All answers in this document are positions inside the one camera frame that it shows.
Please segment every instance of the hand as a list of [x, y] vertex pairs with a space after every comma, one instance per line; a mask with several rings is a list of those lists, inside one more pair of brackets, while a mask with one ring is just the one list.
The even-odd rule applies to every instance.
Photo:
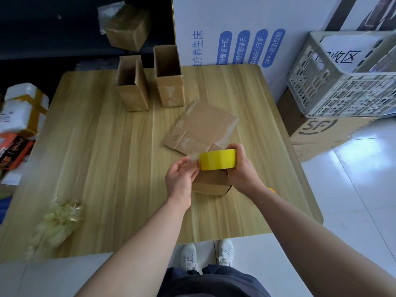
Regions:
[[199, 172], [199, 161], [188, 156], [179, 159], [165, 176], [168, 198], [179, 201], [185, 210], [191, 206], [191, 184]]
[[245, 149], [241, 144], [229, 144], [227, 149], [236, 149], [236, 166], [227, 170], [231, 184], [240, 193], [250, 198], [253, 192], [265, 185], [257, 175], [251, 161], [246, 157]]

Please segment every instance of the plastic crate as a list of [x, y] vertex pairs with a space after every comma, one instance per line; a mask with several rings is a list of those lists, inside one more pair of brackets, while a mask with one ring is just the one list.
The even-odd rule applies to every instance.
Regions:
[[[342, 72], [320, 41], [329, 35], [383, 35], [354, 73]], [[288, 76], [288, 86], [308, 118], [380, 116], [396, 107], [396, 72], [368, 70], [396, 44], [392, 31], [311, 32]]]

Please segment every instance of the wooden table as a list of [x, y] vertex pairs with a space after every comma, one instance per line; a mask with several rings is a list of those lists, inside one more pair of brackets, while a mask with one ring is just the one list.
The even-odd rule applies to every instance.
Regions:
[[[117, 250], [166, 199], [164, 176], [182, 154], [163, 145], [185, 108], [162, 108], [154, 70], [150, 111], [126, 111], [116, 71], [63, 75], [26, 173], [0, 227], [0, 261], [22, 257], [33, 228], [53, 201], [75, 198], [84, 222], [53, 257]], [[197, 98], [240, 120], [242, 143], [264, 183], [323, 223], [260, 68], [253, 64], [182, 67], [186, 104]], [[232, 188], [224, 197], [192, 194], [177, 243], [270, 232], [259, 210]]]

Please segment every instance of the sf logo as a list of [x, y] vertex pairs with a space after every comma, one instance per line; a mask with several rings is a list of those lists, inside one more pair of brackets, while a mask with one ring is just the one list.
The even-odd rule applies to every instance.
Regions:
[[334, 119], [333, 121], [310, 121], [299, 134], [318, 134], [320, 132], [326, 131], [327, 129], [334, 126], [337, 123], [338, 119]]

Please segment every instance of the floor tile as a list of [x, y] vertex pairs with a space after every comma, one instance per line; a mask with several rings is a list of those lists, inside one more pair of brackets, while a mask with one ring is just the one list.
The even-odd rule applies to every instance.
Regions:
[[396, 136], [350, 140], [335, 153], [368, 210], [396, 206]]
[[[202, 271], [202, 268], [206, 267], [209, 264], [216, 263], [216, 253], [213, 241], [204, 241], [194, 244], [195, 248], [197, 249], [197, 265], [199, 271]], [[181, 266], [180, 257], [181, 251], [183, 250], [184, 246], [185, 245], [176, 245], [168, 267]]]
[[231, 240], [234, 268], [257, 278], [272, 297], [312, 296], [272, 233]]
[[46, 260], [26, 267], [18, 297], [72, 297], [111, 253]]
[[15, 297], [21, 284], [26, 263], [12, 262], [0, 265], [0, 297]]
[[376, 139], [392, 135], [396, 135], [396, 120], [394, 118], [380, 119], [356, 131], [352, 134], [352, 140]]
[[324, 226], [396, 277], [396, 262], [367, 211], [324, 214]]
[[386, 245], [396, 258], [396, 207], [369, 210]]
[[333, 150], [301, 165], [322, 213], [366, 209]]

